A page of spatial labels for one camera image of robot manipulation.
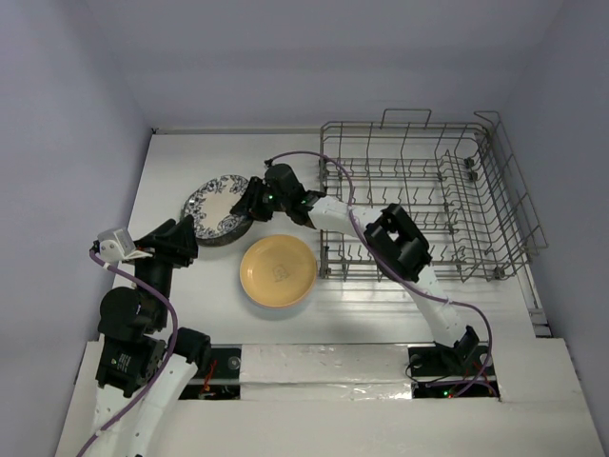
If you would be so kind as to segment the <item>grey plate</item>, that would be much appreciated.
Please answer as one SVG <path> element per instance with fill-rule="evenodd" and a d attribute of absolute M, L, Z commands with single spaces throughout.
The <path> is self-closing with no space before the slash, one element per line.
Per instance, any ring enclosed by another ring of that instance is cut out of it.
<path fill-rule="evenodd" d="M 246 235 L 253 225 L 252 220 L 244 220 L 236 228 L 212 238 L 197 237 L 197 244 L 205 248 L 219 248 L 232 244 Z"/>

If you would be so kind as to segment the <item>blue patterned plate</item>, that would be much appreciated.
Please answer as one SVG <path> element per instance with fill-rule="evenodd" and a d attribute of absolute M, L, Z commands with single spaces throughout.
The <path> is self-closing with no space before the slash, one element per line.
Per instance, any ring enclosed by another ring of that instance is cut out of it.
<path fill-rule="evenodd" d="M 248 179 L 238 174 L 225 174 L 202 184 L 186 199 L 182 217 L 191 216 L 194 232 L 201 242 L 211 242 L 245 229 L 249 220 L 231 213 L 248 186 Z"/>

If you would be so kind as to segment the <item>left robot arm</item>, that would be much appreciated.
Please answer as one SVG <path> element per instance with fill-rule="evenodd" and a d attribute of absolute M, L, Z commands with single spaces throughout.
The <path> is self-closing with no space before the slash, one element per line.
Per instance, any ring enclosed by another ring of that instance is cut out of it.
<path fill-rule="evenodd" d="M 95 408 L 78 453 L 149 456 L 187 383 L 211 360 L 209 336 L 181 327 L 169 301 L 174 270 L 198 256 L 194 220 L 168 219 L 138 240 L 126 228 L 109 229 L 88 254 L 130 284 L 108 291 L 99 307 Z"/>

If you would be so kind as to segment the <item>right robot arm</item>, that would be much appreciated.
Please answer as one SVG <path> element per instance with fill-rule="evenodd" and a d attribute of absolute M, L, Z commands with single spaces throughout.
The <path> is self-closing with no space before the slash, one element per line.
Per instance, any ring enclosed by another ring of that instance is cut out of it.
<path fill-rule="evenodd" d="M 306 189 L 289 165 L 275 164 L 264 177 L 249 180 L 230 212 L 258 222 L 282 212 L 299 226 L 358 239 L 379 271 L 412 297 L 431 330 L 440 366 L 452 376 L 464 377 L 468 386 L 484 375 L 487 360 L 473 368 L 480 338 L 458 314 L 459 308 L 477 308 L 452 300 L 442 290 L 432 268 L 429 242 L 401 205 L 357 207 L 351 201 Z"/>

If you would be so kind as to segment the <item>yellow plate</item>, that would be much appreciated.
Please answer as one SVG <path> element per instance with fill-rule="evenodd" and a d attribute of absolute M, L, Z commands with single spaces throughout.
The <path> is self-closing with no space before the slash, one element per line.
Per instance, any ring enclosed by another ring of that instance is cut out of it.
<path fill-rule="evenodd" d="M 240 282 L 249 297 L 255 292 L 305 292 L 314 289 L 315 254 L 307 243 L 291 235 L 276 234 L 254 243 L 240 265 Z"/>

